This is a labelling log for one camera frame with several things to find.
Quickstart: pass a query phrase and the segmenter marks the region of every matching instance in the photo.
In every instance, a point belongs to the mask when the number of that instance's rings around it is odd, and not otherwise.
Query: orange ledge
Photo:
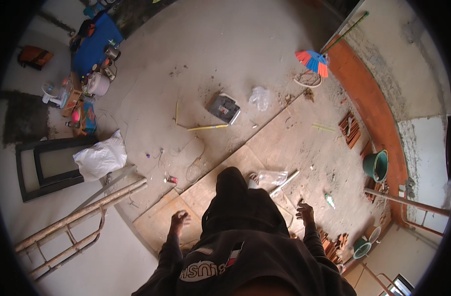
[[[393,115],[370,71],[345,40],[341,40],[328,52],[329,70],[342,84],[352,99],[366,125],[377,151],[388,151],[387,182],[390,194],[398,196],[399,184],[408,179],[400,134],[395,125]],[[390,201],[392,220],[405,226],[401,215],[406,217],[406,205]]]

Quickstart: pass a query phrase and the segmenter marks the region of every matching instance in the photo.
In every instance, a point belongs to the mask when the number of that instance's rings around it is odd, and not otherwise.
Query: red can
[[[175,178],[173,176],[168,175],[168,177],[165,178],[164,182],[170,182],[174,184],[178,184],[178,178]]]

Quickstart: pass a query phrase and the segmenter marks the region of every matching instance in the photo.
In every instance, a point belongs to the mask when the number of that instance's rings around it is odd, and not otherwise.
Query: yellow stick
[[[332,132],[332,133],[335,133],[335,132],[336,132],[335,130],[330,129],[330,128],[327,128],[327,127],[320,127],[320,126],[318,126],[318,125],[311,125],[311,126],[317,128],[317,129],[323,129],[323,130],[325,130],[325,131]]]
[[[202,130],[202,129],[213,129],[213,128],[219,128],[219,127],[227,127],[229,125],[217,125],[217,126],[208,126],[208,127],[193,127],[193,128],[188,128],[188,131],[198,131],[198,130]]]
[[[178,124],[178,101],[176,101],[176,116],[174,117],[174,122]]]

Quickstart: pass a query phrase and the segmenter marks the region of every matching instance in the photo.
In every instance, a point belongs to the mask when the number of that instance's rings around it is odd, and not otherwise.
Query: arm
[[[191,216],[186,211],[179,211],[171,217],[170,231],[158,254],[158,267],[150,279],[132,296],[150,295],[162,289],[162,280],[169,276],[173,266],[183,259],[180,250],[180,237],[183,227],[189,226],[190,223]]]
[[[303,239],[303,242],[306,248],[318,263],[324,264],[336,272],[339,272],[337,266],[326,257],[326,252],[321,241],[321,234],[317,230],[316,223],[314,222],[314,210],[312,209],[312,206],[303,203],[298,204],[298,206],[296,218],[303,220],[305,226],[305,238]]]

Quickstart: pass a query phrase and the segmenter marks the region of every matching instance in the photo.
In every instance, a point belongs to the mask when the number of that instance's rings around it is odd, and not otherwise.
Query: green bucket
[[[359,238],[354,244],[354,258],[358,259],[364,257],[368,251],[370,251],[371,247],[371,243],[367,242],[363,238]]]
[[[383,149],[377,154],[367,155],[364,158],[363,167],[365,174],[371,176],[375,182],[383,182],[388,172],[388,151]]]

